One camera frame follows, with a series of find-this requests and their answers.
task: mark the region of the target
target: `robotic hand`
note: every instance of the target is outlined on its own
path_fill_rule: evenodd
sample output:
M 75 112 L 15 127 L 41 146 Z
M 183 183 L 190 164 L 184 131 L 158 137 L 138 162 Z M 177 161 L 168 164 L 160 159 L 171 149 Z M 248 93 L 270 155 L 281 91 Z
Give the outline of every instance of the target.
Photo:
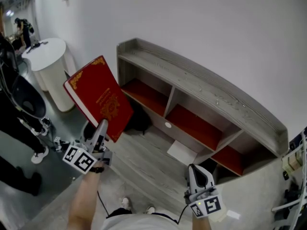
M 214 186 L 210 172 L 198 165 L 190 164 L 187 181 L 189 189 L 185 192 L 184 198 L 196 218 L 207 217 L 221 210 L 222 199 Z
M 68 147 L 63 161 L 83 174 L 86 174 L 97 161 L 103 161 L 110 166 L 112 152 L 104 146 L 107 127 L 106 119 L 97 128 L 86 122 L 81 131 L 81 141 Z

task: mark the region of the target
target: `concrete floor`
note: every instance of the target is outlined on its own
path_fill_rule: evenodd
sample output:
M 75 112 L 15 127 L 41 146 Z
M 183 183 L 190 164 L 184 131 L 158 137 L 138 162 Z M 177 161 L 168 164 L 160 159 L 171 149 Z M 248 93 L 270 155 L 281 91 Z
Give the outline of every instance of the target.
M 38 89 L 30 72 L 26 78 Z M 56 134 L 68 140 L 78 137 L 85 122 L 79 110 L 74 108 L 68 113 L 61 113 L 48 93 L 41 94 L 46 102 L 47 115 L 57 129 Z M 0 155 L 3 158 L 14 166 L 21 166 L 27 176 L 38 171 L 43 177 L 41 194 L 37 197 L 0 183 L 0 220 L 8 230 L 65 229 L 69 205 L 80 183 L 80 178 L 74 183 L 72 179 L 78 177 L 79 173 L 61 161 L 62 153 L 51 151 L 41 164 L 34 165 L 30 161 L 33 155 L 30 148 L 3 133 L 0 133 L 0 139 Z M 282 177 L 280 161 L 275 161 L 248 176 L 219 185 L 223 210 L 210 217 L 212 229 L 273 229 L 271 208 L 279 205 L 287 186 L 288 183 Z M 135 212 L 138 213 L 142 213 L 149 203 L 155 204 L 111 169 L 102 174 L 99 191 L 109 212 L 119 207 L 124 196 L 132 199 Z M 178 218 L 160 207 L 158 210 L 168 213 L 175 219 Z M 105 217 L 106 213 L 98 201 L 92 229 L 100 229 Z M 182 221 L 180 228 L 191 229 L 189 218 Z

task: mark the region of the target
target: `red shelf surface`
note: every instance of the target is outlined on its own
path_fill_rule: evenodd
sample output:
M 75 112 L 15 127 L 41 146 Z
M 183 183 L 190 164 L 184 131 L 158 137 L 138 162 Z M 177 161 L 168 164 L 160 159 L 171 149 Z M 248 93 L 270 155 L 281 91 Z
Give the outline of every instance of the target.
M 176 105 L 166 119 L 215 151 L 222 132 L 181 105 Z
M 138 102 L 147 106 L 149 109 L 158 113 L 160 116 L 163 116 L 168 101 L 168 97 L 165 95 L 149 87 L 138 79 L 131 80 L 121 89 L 127 95 L 136 99 Z
M 243 155 L 234 150 L 232 147 L 224 147 L 222 150 L 214 154 L 211 159 L 236 173 L 237 175 L 243 175 Z

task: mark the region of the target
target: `bookshelf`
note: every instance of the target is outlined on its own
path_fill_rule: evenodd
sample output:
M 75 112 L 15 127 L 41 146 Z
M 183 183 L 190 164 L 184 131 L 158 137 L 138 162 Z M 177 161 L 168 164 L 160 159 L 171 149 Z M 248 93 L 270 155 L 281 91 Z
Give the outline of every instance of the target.
M 238 178 L 288 150 L 286 127 L 252 97 L 205 67 L 140 39 L 117 47 L 118 83 L 153 125 Z

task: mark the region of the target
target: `white shirt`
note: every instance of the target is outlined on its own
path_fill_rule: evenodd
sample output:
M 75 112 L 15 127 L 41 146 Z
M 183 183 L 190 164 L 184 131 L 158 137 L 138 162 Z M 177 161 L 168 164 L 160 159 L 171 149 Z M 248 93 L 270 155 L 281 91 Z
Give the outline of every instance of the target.
M 178 230 L 175 222 L 158 215 L 127 214 L 105 220 L 101 230 Z

